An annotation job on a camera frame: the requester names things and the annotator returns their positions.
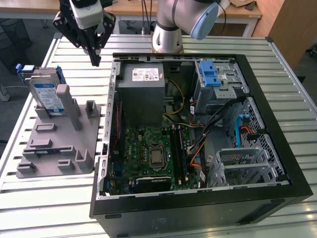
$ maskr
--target green motherboard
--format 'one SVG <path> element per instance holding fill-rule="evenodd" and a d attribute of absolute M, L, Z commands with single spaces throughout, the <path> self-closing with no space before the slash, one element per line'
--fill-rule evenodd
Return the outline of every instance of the green motherboard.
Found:
<path fill-rule="evenodd" d="M 176 129 L 180 133 L 181 141 L 178 141 L 179 148 L 183 146 L 182 151 L 190 146 L 189 130 L 186 127 Z M 125 133 L 125 151 L 122 164 L 122 178 L 140 178 L 140 177 L 170 177 L 170 190 L 197 188 L 196 171 L 189 167 L 191 156 L 184 153 L 186 161 L 186 170 L 182 170 L 182 158 L 178 158 L 180 163 L 176 163 L 172 143 L 172 133 L 176 130 L 169 127 L 145 127 L 129 128 Z M 185 180 L 176 178 L 177 172 L 186 173 Z M 129 181 L 116 179 L 116 191 L 114 194 L 129 194 Z"/>

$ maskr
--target motherboard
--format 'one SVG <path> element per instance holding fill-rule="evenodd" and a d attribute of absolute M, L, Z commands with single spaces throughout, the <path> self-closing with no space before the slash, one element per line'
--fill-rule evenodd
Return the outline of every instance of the motherboard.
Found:
<path fill-rule="evenodd" d="M 196 172 L 189 167 L 187 147 L 191 145 L 186 127 L 129 128 L 125 133 L 124 159 L 114 164 L 116 180 L 114 193 L 141 192 L 136 182 L 147 187 L 147 181 L 157 178 L 157 186 L 169 186 L 168 190 L 197 188 Z"/>

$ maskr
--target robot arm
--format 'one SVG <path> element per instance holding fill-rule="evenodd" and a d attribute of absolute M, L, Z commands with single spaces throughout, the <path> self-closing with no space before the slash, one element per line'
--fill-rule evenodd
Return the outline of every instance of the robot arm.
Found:
<path fill-rule="evenodd" d="M 75 46 L 82 47 L 93 66 L 100 64 L 101 49 L 107 43 L 115 25 L 115 16 L 105 12 L 104 7 L 112 0 L 59 0 L 60 12 L 54 26 Z M 103 33 L 97 34 L 99 24 Z"/>
<path fill-rule="evenodd" d="M 182 32 L 202 40 L 218 15 L 217 0 L 159 0 L 152 45 L 158 53 L 182 50 Z"/>

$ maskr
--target ram slot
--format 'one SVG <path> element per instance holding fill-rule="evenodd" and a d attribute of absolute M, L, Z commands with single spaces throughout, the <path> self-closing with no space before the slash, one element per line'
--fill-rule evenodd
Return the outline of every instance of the ram slot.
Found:
<path fill-rule="evenodd" d="M 177 128 L 170 128 L 170 148 L 173 159 L 173 168 L 174 168 L 174 176 L 175 183 L 181 185 L 182 184 L 182 164 L 181 164 L 181 150 L 179 144 L 179 130 Z"/>
<path fill-rule="evenodd" d="M 180 149 L 181 149 L 181 163 L 182 163 L 182 178 L 183 181 L 188 181 L 188 173 L 187 173 L 187 166 L 186 166 L 186 152 L 183 144 L 183 136 L 182 131 L 179 129 L 179 140 L 180 140 Z"/>

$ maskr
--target slotted aluminum table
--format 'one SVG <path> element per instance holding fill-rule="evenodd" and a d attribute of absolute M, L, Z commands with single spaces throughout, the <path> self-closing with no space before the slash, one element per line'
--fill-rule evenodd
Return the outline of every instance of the slotted aluminum table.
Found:
<path fill-rule="evenodd" d="M 317 236 L 317 108 L 296 79 L 275 44 L 263 38 L 183 38 L 186 53 L 244 54 L 290 143 L 314 195 L 288 206 L 258 224 L 168 234 L 170 237 L 316 237 Z M 113 52 L 151 52 L 148 36 L 113 35 L 102 50 L 99 68 L 66 38 L 54 39 L 43 67 L 61 66 L 78 104 L 106 104 Z M 107 237 L 89 218 L 93 173 L 88 175 L 18 179 L 22 150 L 36 113 L 29 95 L 0 160 L 0 233 L 6 237 Z M 100 128 L 96 152 L 102 150 Z"/>

